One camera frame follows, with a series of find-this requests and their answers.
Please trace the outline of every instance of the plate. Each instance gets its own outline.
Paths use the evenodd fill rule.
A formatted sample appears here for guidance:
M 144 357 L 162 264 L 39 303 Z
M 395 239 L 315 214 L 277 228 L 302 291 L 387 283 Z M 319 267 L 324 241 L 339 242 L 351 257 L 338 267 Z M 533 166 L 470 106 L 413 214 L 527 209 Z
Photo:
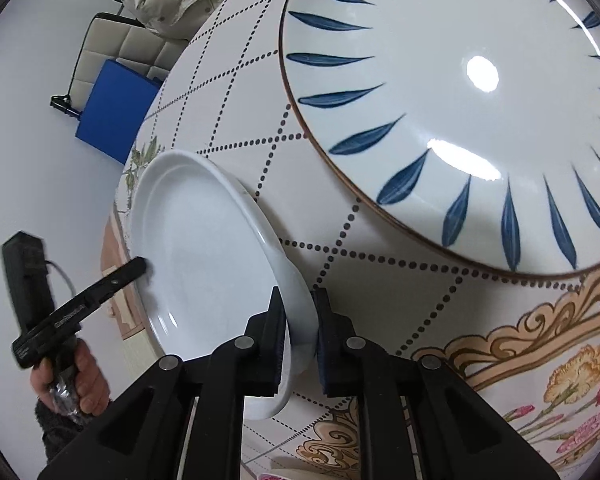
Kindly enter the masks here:
M 315 353 L 317 316 L 306 283 L 241 184 L 201 156 L 172 150 L 142 174 L 130 219 L 130 250 L 150 263 L 138 288 L 167 354 L 190 360 L 244 333 L 280 288 L 287 335 L 278 394 L 247 397 L 244 417 L 279 412 L 290 375 Z
M 287 0 L 283 78 L 383 217 L 504 274 L 600 264 L 600 17 L 587 0 Z

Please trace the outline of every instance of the dark sleeve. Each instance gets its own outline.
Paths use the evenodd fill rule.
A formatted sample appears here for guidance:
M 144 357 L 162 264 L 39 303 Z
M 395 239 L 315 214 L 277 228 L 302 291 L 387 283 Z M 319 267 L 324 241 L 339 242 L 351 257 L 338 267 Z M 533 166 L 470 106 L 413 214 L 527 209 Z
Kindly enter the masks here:
M 41 400 L 36 404 L 36 418 L 42 428 L 42 443 L 45 445 L 47 461 L 52 460 L 82 431 L 82 426 L 66 416 L 52 412 Z

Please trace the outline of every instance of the metal screw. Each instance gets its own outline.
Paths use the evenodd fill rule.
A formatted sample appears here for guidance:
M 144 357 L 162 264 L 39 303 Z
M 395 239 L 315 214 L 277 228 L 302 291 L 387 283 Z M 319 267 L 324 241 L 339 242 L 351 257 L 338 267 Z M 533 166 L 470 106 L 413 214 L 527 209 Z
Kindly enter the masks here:
M 361 337 L 355 336 L 347 339 L 347 346 L 352 350 L 360 350 L 363 349 L 366 345 L 366 341 Z
M 162 359 L 160 359 L 158 366 L 165 371 L 173 370 L 176 366 L 178 366 L 178 358 L 175 355 L 165 355 Z
M 442 366 L 442 362 L 435 355 L 425 355 L 420 359 L 420 363 L 427 370 L 437 370 Z
M 234 341 L 234 345 L 240 350 L 246 350 L 247 348 L 251 348 L 253 346 L 253 339 L 248 335 L 241 335 Z

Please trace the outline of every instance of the human hand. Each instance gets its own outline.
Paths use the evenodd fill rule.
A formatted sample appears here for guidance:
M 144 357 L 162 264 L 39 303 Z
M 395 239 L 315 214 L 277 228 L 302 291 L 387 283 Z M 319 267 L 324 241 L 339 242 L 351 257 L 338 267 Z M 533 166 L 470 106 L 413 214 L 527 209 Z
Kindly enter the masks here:
M 82 339 L 78 339 L 75 349 L 75 366 L 78 370 L 75 387 L 80 397 L 80 409 L 83 413 L 100 415 L 109 404 L 109 384 L 102 375 L 87 343 Z M 42 362 L 31 371 L 30 383 L 33 391 L 46 407 L 55 412 L 48 388 L 53 379 L 52 364 L 48 358 L 42 359 Z

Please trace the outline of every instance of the white tablecloth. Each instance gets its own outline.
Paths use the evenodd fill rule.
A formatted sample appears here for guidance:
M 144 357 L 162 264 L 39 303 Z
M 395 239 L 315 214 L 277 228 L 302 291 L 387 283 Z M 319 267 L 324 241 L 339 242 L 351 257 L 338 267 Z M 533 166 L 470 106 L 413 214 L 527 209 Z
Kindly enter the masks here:
M 600 373 L 577 402 L 551 408 L 547 392 L 580 384 L 578 370 L 600 372 L 600 270 L 582 284 L 502 278 L 437 254 L 360 202 L 290 108 L 278 59 L 284 3 L 225 0 L 171 71 L 136 148 L 157 138 L 159 149 L 201 153 L 233 173 L 307 285 L 325 286 L 359 335 L 403 357 L 438 349 L 514 427 L 533 430 L 526 437 L 564 478 L 579 477 L 600 449 Z M 123 226 L 146 163 L 127 163 Z M 323 396 L 314 366 L 278 416 L 245 425 L 242 458 L 255 473 L 285 466 L 356 478 L 356 410 L 355 400 Z M 535 429 L 559 415 L 554 430 Z

